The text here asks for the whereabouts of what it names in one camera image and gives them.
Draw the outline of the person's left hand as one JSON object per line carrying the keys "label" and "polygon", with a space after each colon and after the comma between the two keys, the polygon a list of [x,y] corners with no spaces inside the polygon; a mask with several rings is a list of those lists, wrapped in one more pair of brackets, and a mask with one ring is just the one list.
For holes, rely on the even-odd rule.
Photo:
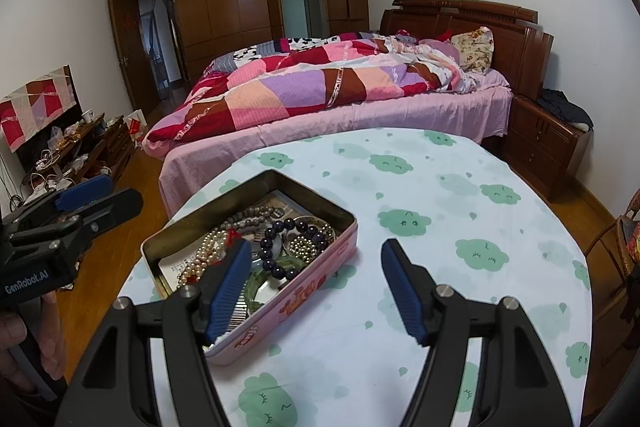
{"label": "person's left hand", "polygon": [[66,392],[65,365],[56,292],[22,305],[1,301],[1,378],[53,401]]}

